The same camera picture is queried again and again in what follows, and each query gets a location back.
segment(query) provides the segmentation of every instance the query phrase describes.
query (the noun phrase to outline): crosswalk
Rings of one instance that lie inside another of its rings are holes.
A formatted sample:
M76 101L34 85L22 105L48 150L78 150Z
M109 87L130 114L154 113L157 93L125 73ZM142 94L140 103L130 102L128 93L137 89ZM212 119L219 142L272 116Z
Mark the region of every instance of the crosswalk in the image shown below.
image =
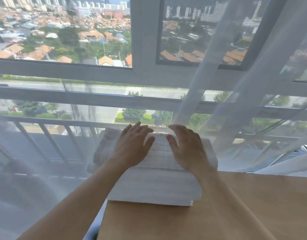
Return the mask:
M142 90L141 87L126 87L125 95L128 95L129 93L137 93L137 92L139 93L139 95L141 95L141 90ZM119 108L117 111L116 117L119 113L122 113L124 109L125 108Z

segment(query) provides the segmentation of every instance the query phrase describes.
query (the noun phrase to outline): person's right arm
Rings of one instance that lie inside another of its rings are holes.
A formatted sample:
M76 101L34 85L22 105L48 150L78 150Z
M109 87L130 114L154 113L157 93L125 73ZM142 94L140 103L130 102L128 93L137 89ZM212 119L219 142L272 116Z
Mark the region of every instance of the person's right arm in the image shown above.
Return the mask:
M175 160L200 183L226 239L276 240L210 165L200 136L182 125L169 128L178 138L177 143L172 135L167 135Z

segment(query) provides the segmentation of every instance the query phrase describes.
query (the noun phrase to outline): person's right hand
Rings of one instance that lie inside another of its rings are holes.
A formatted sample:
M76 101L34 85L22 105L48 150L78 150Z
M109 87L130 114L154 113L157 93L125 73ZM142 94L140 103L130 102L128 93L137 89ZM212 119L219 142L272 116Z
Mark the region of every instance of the person's right hand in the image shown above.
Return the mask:
M191 129L187 129L183 125L170 125L170 129L175 132L176 139L168 134L167 140L173 152L174 158L188 172L196 174L202 168L211 168L205 149L202 145L201 138L198 133L194 133Z

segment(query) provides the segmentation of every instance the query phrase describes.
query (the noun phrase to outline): wooden tabletop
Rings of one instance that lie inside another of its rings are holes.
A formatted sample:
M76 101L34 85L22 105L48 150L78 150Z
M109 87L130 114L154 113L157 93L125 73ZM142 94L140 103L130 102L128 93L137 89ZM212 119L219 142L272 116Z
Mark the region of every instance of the wooden tabletop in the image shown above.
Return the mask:
M278 240L307 239L307 177L220 172ZM191 207L108 201L98 239L223 239L207 197Z

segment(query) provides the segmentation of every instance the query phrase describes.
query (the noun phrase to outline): red building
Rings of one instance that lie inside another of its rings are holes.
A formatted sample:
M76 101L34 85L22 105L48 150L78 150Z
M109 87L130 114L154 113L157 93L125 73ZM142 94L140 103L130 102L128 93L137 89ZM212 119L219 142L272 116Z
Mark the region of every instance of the red building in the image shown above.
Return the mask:
M106 16L111 16L112 19L122 19L123 18L123 12L122 11L105 10L105 17Z

